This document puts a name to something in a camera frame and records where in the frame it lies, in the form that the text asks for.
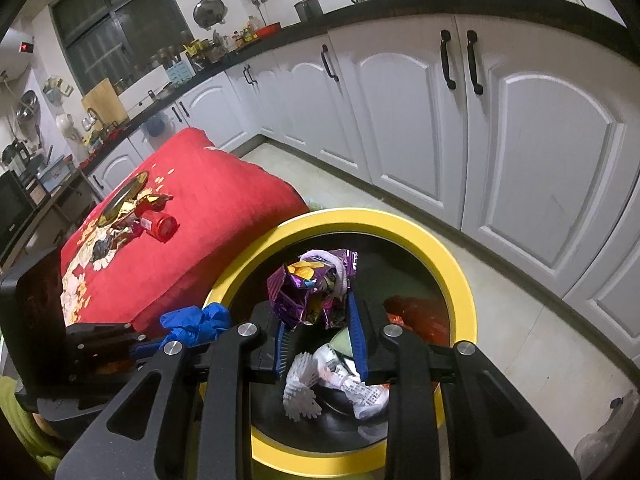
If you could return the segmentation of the green sleeve forearm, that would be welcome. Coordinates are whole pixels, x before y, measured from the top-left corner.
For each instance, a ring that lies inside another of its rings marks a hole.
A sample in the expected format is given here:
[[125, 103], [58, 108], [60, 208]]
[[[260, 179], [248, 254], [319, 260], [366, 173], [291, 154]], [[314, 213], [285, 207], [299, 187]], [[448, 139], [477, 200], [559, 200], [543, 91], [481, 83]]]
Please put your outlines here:
[[52, 479], [65, 454], [63, 442], [44, 430], [35, 414], [21, 407], [15, 397], [16, 384], [11, 377], [1, 377], [1, 414], [32, 461]]

